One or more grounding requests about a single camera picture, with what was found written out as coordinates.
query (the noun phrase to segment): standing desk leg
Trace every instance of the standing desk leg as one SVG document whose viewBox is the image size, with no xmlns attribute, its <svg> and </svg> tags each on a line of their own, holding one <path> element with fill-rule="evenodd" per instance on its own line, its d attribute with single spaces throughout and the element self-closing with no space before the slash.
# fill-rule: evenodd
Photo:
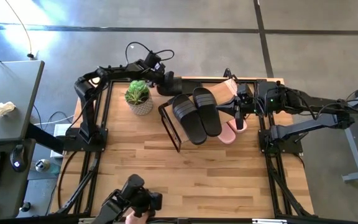
<svg viewBox="0 0 358 224">
<path fill-rule="evenodd" d="M 356 106 L 356 105 L 358 105 L 358 101 L 349 102 L 349 105 Z M 345 129 L 345 134 L 346 134 L 347 141 L 349 141 L 349 145 L 352 150 L 354 161 L 356 162 L 356 166 L 358 169 L 358 150 L 357 150 L 356 142 L 354 141 L 351 129 L 350 128 Z M 348 183 L 351 180 L 358 180 L 358 172 L 351 173 L 348 175 L 343 175 L 342 179 L 345 183 Z"/>
<path fill-rule="evenodd" d="M 48 147 L 49 149 L 63 154 L 64 144 L 63 141 L 45 132 L 33 124 L 29 124 L 25 138 L 35 139 L 37 143 Z"/>
</svg>

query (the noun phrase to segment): crumpled paper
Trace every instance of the crumpled paper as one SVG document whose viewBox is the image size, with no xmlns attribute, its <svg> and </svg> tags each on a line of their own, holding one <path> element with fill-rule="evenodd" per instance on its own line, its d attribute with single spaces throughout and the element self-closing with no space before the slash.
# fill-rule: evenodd
<svg viewBox="0 0 358 224">
<path fill-rule="evenodd" d="M 7 103 L 0 103 L 0 117 L 4 116 L 5 114 L 8 114 L 12 110 L 15 109 L 15 105 L 12 102 Z"/>
</svg>

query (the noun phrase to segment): pink slide sandal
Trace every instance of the pink slide sandal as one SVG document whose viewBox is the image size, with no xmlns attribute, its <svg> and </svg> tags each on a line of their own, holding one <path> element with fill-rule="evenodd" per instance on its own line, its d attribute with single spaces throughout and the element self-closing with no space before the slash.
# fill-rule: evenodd
<svg viewBox="0 0 358 224">
<path fill-rule="evenodd" d="M 235 119 L 233 119 L 227 123 L 229 124 L 230 128 L 236 133 L 243 133 L 247 129 L 247 123 L 245 120 L 244 120 L 244 127 L 241 130 L 237 130 L 237 125 L 236 125 Z"/>
<path fill-rule="evenodd" d="M 227 123 L 222 124 L 222 132 L 218 135 L 219 140 L 224 144 L 231 144 L 236 140 L 236 134 Z"/>
</svg>

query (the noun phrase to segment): wooden table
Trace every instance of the wooden table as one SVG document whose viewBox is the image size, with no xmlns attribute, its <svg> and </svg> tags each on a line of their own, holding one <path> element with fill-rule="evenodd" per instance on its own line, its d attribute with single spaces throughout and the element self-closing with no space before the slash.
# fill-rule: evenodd
<svg viewBox="0 0 358 224">
<path fill-rule="evenodd" d="M 282 79 L 268 80 L 283 83 Z M 93 216 L 99 213 L 102 202 L 114 189 L 121 189 L 131 174 L 139 174 L 145 180 L 146 188 L 163 194 L 163 207 L 157 217 L 273 217 L 265 157 L 259 152 L 257 140 L 259 121 L 254 115 L 247 119 L 247 130 L 238 134 L 230 145 L 223 144 L 218 138 L 208 138 L 200 146 L 187 141 L 182 144 L 181 153 L 177 153 L 157 111 L 158 106 L 170 97 L 160 96 L 155 88 L 151 89 L 152 112 L 136 116 L 124 100 L 127 87 L 128 83 L 115 83 L 112 89 L 106 126 L 109 137 L 99 167 Z M 76 117 L 80 110 L 78 102 Z M 280 113 L 275 115 L 275 122 L 288 125 L 293 120 L 290 114 Z M 83 158 L 84 153 L 79 152 L 67 166 L 61 189 L 62 203 L 78 185 Z M 299 158 L 284 154 L 283 164 L 288 188 L 302 206 L 313 213 Z M 88 189 L 85 189 L 82 209 L 87 195 Z M 283 210 L 281 191 L 278 196 Z M 51 208 L 51 212 L 55 211 L 57 194 Z"/>
</svg>

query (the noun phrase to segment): gray desk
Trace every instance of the gray desk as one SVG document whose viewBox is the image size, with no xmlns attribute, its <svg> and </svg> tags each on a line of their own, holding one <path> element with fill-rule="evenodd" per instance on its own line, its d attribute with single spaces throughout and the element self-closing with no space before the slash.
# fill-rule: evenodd
<svg viewBox="0 0 358 224">
<path fill-rule="evenodd" d="M 24 172 L 13 171 L 9 153 L 22 139 L 26 139 L 23 145 L 31 162 L 36 141 L 49 142 L 50 136 L 47 133 L 30 124 L 43 69 L 43 61 L 0 63 L 0 102 L 11 101 L 16 105 L 14 111 L 0 118 L 0 144 L 8 142 L 0 146 L 0 151 L 5 152 L 0 173 L 0 218 L 16 217 L 19 213 L 30 169 L 28 166 Z"/>
<path fill-rule="evenodd" d="M 15 172 L 9 161 L 9 153 L 18 143 L 24 145 L 29 162 L 31 162 L 35 148 L 35 140 L 33 139 L 14 141 L 0 146 L 0 152 L 4 152 L 0 172 L 0 219 L 17 216 L 27 188 L 27 176 L 29 175 L 30 166 L 23 172 Z"/>
<path fill-rule="evenodd" d="M 0 63 L 0 103 L 16 105 L 0 118 L 0 141 L 24 139 L 43 69 L 43 61 Z"/>
</svg>

